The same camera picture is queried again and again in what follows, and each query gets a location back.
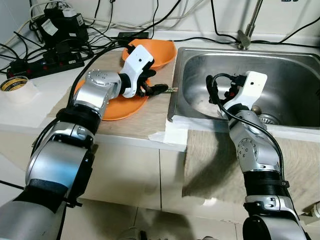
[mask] tape roll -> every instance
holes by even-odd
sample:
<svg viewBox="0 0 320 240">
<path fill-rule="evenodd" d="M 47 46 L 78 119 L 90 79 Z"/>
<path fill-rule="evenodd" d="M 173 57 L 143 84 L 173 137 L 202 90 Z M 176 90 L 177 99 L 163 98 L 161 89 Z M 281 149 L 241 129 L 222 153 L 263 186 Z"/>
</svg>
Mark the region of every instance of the tape roll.
<svg viewBox="0 0 320 240">
<path fill-rule="evenodd" d="M 1 94 L 10 102 L 23 104 L 30 102 L 39 92 L 25 76 L 15 76 L 0 85 Z"/>
</svg>

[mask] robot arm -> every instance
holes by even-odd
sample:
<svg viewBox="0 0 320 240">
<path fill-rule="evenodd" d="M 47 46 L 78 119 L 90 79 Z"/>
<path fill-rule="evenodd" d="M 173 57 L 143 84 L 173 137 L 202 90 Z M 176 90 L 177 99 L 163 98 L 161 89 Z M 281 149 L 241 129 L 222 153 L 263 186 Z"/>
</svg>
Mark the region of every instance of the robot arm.
<svg viewBox="0 0 320 240">
<path fill-rule="evenodd" d="M 218 97 L 217 77 L 228 77 L 232 80 L 224 100 Z M 250 109 L 260 97 L 266 81 L 265 74 L 253 71 L 248 71 L 245 76 L 222 73 L 206 78 L 209 101 L 218 104 L 224 116 L 229 113 L 229 135 L 244 176 L 247 194 L 244 208 L 249 218 L 243 224 L 243 239 L 308 240 L 310 238 L 300 225 L 287 191 L 289 183 L 282 179 L 280 156 L 275 144 L 256 127 L 231 116 L 264 129 L 264 125 Z"/>
<path fill-rule="evenodd" d="M 141 74 L 153 62 L 139 45 L 119 74 L 102 70 L 87 74 L 72 104 L 58 112 L 54 126 L 33 151 L 24 191 L 0 207 L 1 240 L 60 238 L 66 206 L 81 206 L 77 198 L 85 192 L 92 172 L 94 137 L 109 100 L 119 94 L 135 96 Z"/>
</svg>

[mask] sink drain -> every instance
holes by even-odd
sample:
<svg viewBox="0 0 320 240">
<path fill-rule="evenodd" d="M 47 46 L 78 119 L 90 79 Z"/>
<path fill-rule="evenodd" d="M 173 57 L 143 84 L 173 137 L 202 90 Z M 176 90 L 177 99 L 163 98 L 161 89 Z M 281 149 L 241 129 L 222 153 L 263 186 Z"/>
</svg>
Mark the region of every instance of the sink drain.
<svg viewBox="0 0 320 240">
<path fill-rule="evenodd" d="M 258 117 L 263 124 L 272 124 L 272 125 L 280 124 L 279 120 L 270 114 L 263 113 L 263 114 L 260 114 Z"/>
</svg>

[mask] sink basin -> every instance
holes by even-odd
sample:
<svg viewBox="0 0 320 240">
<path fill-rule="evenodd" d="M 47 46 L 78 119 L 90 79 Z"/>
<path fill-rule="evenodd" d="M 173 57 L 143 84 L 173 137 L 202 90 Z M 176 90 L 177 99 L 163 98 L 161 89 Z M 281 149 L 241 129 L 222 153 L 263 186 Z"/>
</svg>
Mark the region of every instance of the sink basin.
<svg viewBox="0 0 320 240">
<path fill-rule="evenodd" d="M 173 77 L 168 119 L 184 116 L 225 121 L 218 106 L 210 104 L 206 76 L 240 75 L 256 71 L 268 76 L 254 106 L 266 124 L 299 128 L 320 127 L 320 57 L 309 53 L 240 51 L 181 47 Z M 217 79 L 220 98 L 230 80 Z"/>
</svg>

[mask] faucet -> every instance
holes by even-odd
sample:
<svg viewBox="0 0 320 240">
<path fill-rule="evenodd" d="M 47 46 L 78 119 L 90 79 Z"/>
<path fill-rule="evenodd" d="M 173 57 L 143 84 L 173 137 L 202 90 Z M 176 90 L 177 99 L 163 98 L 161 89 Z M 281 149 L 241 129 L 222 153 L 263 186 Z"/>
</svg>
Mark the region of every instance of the faucet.
<svg viewBox="0 0 320 240">
<path fill-rule="evenodd" d="M 238 37 L 240 40 L 240 43 L 238 44 L 238 49 L 247 50 L 251 44 L 251 36 L 254 33 L 255 30 L 255 22 L 258 17 L 258 13 L 260 11 L 261 5 L 263 0 L 258 0 L 255 5 L 255 9 L 253 11 L 253 15 L 251 17 L 251 20 L 249 24 L 246 27 L 245 33 L 242 30 L 238 30 Z M 291 0 L 281 0 L 281 2 L 291 2 Z"/>
</svg>

